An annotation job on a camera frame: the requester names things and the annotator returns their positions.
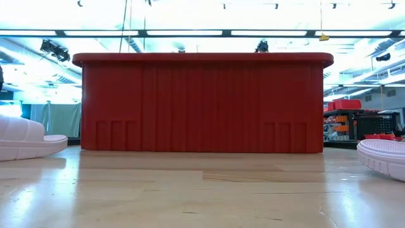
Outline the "large red plastic bin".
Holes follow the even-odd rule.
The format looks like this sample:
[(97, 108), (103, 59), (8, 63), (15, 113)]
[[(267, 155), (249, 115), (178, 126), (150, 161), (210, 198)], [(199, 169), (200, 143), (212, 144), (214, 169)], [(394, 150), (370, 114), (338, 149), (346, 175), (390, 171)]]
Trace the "large red plastic bin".
[(80, 53), (86, 150), (321, 153), (329, 53)]

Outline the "red bin on shelf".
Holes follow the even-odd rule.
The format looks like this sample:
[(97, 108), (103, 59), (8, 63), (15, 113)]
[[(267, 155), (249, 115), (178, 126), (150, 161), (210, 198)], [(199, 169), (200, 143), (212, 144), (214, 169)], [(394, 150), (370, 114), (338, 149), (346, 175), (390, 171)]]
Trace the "red bin on shelf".
[(336, 99), (327, 104), (327, 111), (334, 110), (360, 110), (362, 107), (359, 99)]

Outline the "overhead LED light bar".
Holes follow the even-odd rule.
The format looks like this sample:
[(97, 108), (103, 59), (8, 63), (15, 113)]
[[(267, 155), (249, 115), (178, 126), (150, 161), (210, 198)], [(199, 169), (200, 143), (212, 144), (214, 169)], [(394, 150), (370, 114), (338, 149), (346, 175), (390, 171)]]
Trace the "overhead LED light bar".
[(385, 39), (405, 38), (405, 30), (242, 30), (242, 29), (178, 29), (178, 30), (34, 30), (0, 29), (0, 37), (59, 38), (156, 38), (156, 37), (255, 37), (255, 38), (329, 38)]

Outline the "black shelf with orange bins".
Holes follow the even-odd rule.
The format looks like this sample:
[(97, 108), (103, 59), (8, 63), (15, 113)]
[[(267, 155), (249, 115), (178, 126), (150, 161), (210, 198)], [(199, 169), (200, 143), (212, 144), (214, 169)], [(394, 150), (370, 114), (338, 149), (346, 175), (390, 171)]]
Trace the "black shelf with orange bins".
[(323, 113), (323, 145), (326, 148), (355, 149), (357, 119), (363, 110), (333, 110)]

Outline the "grey-green curtain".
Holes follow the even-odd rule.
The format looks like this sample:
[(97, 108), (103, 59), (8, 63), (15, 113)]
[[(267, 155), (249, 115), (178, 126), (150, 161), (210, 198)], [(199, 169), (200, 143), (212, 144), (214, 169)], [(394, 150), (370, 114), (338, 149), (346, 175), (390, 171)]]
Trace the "grey-green curtain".
[(39, 122), (45, 135), (80, 137), (82, 105), (77, 104), (22, 104), (22, 117)]

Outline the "black ceiling spotlight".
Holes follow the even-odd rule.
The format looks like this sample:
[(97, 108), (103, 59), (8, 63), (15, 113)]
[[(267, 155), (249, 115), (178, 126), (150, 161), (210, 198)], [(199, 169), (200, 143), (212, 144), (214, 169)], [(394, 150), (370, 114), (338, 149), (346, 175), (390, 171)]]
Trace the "black ceiling spotlight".
[(68, 49), (54, 43), (51, 40), (43, 39), (40, 50), (46, 54), (50, 54), (60, 62), (70, 61)]

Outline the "black pegboard cart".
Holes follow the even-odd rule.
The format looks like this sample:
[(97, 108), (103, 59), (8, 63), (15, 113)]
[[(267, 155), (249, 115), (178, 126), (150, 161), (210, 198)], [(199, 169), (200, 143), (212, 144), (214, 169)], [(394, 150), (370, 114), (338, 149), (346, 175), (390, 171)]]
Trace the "black pegboard cart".
[(399, 113), (394, 112), (364, 112), (356, 115), (358, 140), (371, 138), (374, 135), (402, 136), (402, 127), (399, 121)]

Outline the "flat red trays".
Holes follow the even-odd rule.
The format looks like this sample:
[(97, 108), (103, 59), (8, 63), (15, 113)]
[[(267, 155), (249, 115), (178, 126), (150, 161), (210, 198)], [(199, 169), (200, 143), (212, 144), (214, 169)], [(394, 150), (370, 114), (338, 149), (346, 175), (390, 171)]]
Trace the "flat red trays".
[(380, 134), (365, 134), (364, 135), (365, 139), (383, 139), (383, 140), (389, 140), (389, 141), (402, 141), (402, 137), (399, 136), (395, 136), (394, 133), (390, 133), (390, 134), (384, 134), (384, 133), (380, 133)]

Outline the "white slide showing sole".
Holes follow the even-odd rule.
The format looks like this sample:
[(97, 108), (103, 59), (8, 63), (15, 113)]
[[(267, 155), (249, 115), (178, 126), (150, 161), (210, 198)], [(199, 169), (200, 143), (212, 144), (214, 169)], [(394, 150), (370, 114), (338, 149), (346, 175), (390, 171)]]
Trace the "white slide showing sole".
[(358, 143), (357, 152), (364, 166), (405, 182), (405, 142), (365, 139)]

